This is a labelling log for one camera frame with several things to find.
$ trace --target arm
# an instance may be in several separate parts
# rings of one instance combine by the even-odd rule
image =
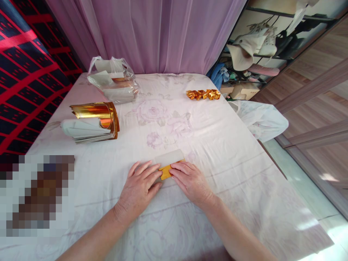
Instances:
[[[180,162],[171,167],[173,169],[169,171],[175,182],[188,199],[203,210],[231,257],[237,261],[276,260],[224,202],[214,195],[204,175],[195,165]]]
[[[162,171],[156,171],[159,164],[149,167],[151,162],[141,165],[137,170],[139,162],[132,166],[116,205],[57,260],[105,259],[118,239],[143,213],[162,186],[162,183],[153,185],[162,175]]]

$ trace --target clear plastic bag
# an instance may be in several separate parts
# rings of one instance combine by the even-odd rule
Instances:
[[[288,120],[271,104],[243,100],[228,103],[261,142],[277,137],[289,126]]]
[[[87,79],[114,103],[132,102],[140,90],[135,74],[124,58],[103,60],[100,56],[93,57]]]

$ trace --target hand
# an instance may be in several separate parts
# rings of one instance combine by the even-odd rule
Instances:
[[[173,168],[169,170],[173,175],[172,178],[196,206],[201,208],[206,203],[211,203],[215,200],[215,194],[196,165],[182,161],[173,163],[170,166]]]
[[[160,182],[153,185],[163,172],[156,171],[160,164],[149,167],[151,163],[148,161],[136,170],[140,164],[138,161],[129,170],[126,184],[113,208],[116,219],[122,224],[132,223],[143,213],[162,186]]]

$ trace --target blue cloth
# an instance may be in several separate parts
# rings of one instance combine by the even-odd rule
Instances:
[[[221,89],[221,84],[225,74],[225,70],[223,69],[224,65],[225,65],[224,63],[218,63],[213,71],[213,74],[211,75],[211,81],[213,82],[213,84],[216,86],[216,88],[219,91]],[[208,77],[210,76],[211,70],[212,69],[210,69],[209,72],[207,73]]]

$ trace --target hat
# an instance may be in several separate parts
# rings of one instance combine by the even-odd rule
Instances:
[[[241,45],[227,45],[231,53],[233,68],[236,71],[247,70],[254,63],[254,51],[248,47]]]

